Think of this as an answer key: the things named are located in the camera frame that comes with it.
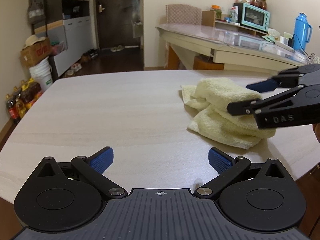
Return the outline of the red jar on oven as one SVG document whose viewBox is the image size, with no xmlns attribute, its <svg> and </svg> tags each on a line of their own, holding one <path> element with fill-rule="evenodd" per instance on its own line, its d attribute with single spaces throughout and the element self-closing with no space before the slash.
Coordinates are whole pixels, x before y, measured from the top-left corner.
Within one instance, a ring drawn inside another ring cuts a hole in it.
<svg viewBox="0 0 320 240">
<path fill-rule="evenodd" d="M 257 0 L 257 5 L 260 9 L 267 10 L 267 1 L 266 0 Z"/>
</svg>

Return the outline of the wooden shelf riser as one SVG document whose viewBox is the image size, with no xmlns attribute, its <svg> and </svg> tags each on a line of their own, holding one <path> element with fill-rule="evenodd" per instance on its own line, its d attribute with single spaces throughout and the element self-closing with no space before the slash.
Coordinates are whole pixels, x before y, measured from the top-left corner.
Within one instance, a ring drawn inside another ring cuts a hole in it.
<svg viewBox="0 0 320 240">
<path fill-rule="evenodd" d="M 228 31 L 237 31 L 240 33 L 249 34 L 252 36 L 262 37 L 267 33 L 264 33 L 253 28 L 244 27 L 242 25 L 237 25 L 236 23 L 229 23 L 216 18 L 215 11 L 202 11 L 202 25 L 214 27 L 217 29 L 224 29 Z"/>
</svg>

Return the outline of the cream dining table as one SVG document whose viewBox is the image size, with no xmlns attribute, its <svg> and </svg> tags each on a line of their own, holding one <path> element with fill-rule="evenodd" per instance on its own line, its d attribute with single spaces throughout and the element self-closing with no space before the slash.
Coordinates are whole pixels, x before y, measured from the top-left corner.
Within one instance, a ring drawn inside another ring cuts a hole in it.
<svg viewBox="0 0 320 240">
<path fill-rule="evenodd" d="M 159 36 L 169 44 L 186 69 L 194 68 L 196 56 L 223 64 L 225 70 L 277 73 L 309 64 L 307 56 L 284 49 L 262 38 L 237 31 L 191 24 L 161 24 Z"/>
</svg>

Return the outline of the dark wooden door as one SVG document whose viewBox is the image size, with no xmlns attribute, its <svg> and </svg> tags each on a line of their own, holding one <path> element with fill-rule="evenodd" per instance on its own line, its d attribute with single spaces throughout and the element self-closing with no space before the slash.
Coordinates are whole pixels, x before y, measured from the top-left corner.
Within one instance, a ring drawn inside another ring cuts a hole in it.
<svg viewBox="0 0 320 240">
<path fill-rule="evenodd" d="M 121 46 L 138 46 L 133 24 L 140 21 L 140 0 L 95 0 L 97 28 L 101 50 Z"/>
</svg>

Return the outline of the straw hat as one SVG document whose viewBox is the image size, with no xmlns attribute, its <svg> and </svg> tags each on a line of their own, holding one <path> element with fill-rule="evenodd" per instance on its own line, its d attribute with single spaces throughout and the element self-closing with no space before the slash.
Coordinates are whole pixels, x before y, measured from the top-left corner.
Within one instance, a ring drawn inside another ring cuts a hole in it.
<svg viewBox="0 0 320 240">
<path fill-rule="evenodd" d="M 24 45 L 23 49 L 25 49 L 29 46 L 32 46 L 32 45 L 36 44 L 37 42 L 42 42 L 45 39 L 46 39 L 46 37 L 44 37 L 44 36 L 37 37 L 36 35 L 31 35 L 25 40 L 25 45 Z"/>
</svg>

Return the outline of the hanging grey bag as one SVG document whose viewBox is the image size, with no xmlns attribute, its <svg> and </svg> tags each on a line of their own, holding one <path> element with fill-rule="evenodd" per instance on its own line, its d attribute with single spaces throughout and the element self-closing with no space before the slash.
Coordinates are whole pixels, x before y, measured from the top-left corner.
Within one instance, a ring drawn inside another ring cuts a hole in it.
<svg viewBox="0 0 320 240">
<path fill-rule="evenodd" d="M 27 10 L 28 22 L 31 25 L 40 23 L 45 20 L 44 0 L 29 0 Z"/>
</svg>

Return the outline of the white plastic bucket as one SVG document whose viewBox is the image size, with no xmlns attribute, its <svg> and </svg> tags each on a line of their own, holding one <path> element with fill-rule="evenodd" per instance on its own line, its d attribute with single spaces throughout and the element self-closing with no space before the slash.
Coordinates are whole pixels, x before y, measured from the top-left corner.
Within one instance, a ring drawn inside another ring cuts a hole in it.
<svg viewBox="0 0 320 240">
<path fill-rule="evenodd" d="M 31 77 L 40 84 L 43 92 L 53 84 L 52 68 L 49 64 L 48 57 L 43 59 L 37 65 L 29 68 Z"/>
</svg>

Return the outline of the blue thermos jug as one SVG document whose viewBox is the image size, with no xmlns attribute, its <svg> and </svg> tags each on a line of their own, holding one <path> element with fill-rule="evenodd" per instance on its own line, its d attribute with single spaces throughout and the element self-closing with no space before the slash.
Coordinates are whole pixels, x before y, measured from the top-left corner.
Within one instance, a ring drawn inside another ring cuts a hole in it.
<svg viewBox="0 0 320 240">
<path fill-rule="evenodd" d="M 312 26 L 308 23 L 307 16 L 300 12 L 295 20 L 293 33 L 293 49 L 305 50 L 306 45 L 310 42 L 312 35 Z"/>
</svg>

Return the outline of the quilted pink chair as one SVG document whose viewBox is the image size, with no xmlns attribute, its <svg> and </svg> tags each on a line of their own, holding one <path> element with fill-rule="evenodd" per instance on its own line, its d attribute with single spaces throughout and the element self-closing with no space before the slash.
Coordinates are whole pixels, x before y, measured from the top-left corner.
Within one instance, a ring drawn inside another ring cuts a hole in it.
<svg viewBox="0 0 320 240">
<path fill-rule="evenodd" d="M 187 4 L 168 4 L 166 9 L 167 24 L 201 25 L 202 10 Z"/>
</svg>

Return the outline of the grey white cabinet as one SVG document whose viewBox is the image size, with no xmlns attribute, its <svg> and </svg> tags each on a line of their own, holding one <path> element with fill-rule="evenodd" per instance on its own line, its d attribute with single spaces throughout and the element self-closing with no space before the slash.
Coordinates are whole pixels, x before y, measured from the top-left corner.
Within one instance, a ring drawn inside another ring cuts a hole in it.
<svg viewBox="0 0 320 240">
<path fill-rule="evenodd" d="M 58 79 L 93 48 L 89 0 L 45 0 L 45 6 L 48 36 L 63 45 L 61 52 L 49 58 Z"/>
</svg>

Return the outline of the cardboard box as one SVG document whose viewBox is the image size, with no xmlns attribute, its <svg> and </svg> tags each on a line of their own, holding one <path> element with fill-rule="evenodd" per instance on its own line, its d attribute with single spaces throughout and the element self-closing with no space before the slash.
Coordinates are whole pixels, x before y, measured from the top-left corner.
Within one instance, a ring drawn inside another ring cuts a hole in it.
<svg viewBox="0 0 320 240">
<path fill-rule="evenodd" d="M 52 53 L 50 39 L 47 37 L 41 42 L 36 42 L 32 46 L 24 48 L 20 52 L 22 66 L 30 68 L 39 64 Z"/>
</svg>

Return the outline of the teal toaster oven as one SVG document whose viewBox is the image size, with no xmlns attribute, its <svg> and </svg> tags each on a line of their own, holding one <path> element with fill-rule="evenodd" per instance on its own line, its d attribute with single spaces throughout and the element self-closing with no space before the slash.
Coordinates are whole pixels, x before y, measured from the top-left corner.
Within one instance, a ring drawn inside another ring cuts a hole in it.
<svg viewBox="0 0 320 240">
<path fill-rule="evenodd" d="M 266 33 L 269 29 L 270 12 L 249 3 L 234 3 L 238 7 L 238 23 L 244 27 L 253 28 Z"/>
</svg>

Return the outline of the pale yellow towel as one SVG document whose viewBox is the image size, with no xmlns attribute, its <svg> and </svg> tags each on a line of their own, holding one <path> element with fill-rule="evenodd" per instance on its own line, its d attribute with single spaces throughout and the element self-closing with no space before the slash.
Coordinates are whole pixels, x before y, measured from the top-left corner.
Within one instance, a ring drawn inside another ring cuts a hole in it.
<svg viewBox="0 0 320 240">
<path fill-rule="evenodd" d="M 202 79 L 197 85 L 182 85 L 181 92 L 183 103 L 198 111 L 188 129 L 208 139 L 247 150 L 276 133 L 274 128 L 259 129 L 252 115 L 228 113 L 229 103 L 263 98 L 228 78 Z"/>
</svg>

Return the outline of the orange lid jar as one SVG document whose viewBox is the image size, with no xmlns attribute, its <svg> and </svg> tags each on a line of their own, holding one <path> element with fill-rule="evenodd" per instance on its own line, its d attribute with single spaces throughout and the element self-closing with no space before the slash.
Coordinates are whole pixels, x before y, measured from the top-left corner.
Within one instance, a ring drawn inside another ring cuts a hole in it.
<svg viewBox="0 0 320 240">
<path fill-rule="evenodd" d="M 211 10 L 215 12 L 215 18 L 220 20 L 222 17 L 221 7 L 219 5 L 212 5 Z"/>
</svg>

